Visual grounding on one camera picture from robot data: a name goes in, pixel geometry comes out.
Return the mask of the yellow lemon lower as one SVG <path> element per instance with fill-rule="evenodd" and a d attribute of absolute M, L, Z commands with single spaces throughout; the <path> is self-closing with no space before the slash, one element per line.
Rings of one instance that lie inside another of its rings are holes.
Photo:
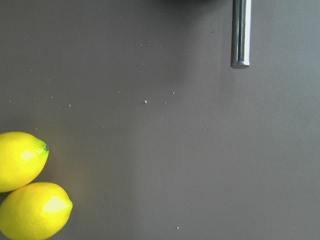
<path fill-rule="evenodd" d="M 0 232 L 11 240 L 46 240 L 69 220 L 73 203 L 51 182 L 36 182 L 12 191 L 0 205 Z"/>

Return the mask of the yellow lemon upper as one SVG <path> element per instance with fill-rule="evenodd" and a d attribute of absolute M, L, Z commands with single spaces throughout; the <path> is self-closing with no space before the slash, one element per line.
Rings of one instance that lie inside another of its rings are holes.
<path fill-rule="evenodd" d="M 50 148 L 37 137 L 20 131 L 0 135 L 0 192 L 32 182 L 43 170 Z"/>

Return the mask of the steel ice scoop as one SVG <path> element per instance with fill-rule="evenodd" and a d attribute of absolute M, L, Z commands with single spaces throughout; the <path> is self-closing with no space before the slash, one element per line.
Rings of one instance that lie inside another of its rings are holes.
<path fill-rule="evenodd" d="M 250 66 L 251 0 L 233 0 L 230 66 L 245 69 Z"/>

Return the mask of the yellow lemon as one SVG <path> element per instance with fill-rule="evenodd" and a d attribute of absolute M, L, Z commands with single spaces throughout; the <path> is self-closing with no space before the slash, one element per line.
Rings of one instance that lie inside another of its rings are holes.
<path fill-rule="evenodd" d="M 50 148 L 37 137 L 20 131 L 0 135 L 0 192 L 32 182 L 43 170 Z"/>
<path fill-rule="evenodd" d="M 46 240 L 69 220 L 73 203 L 51 182 L 36 182 L 12 191 L 0 205 L 0 232 L 11 240 Z"/>

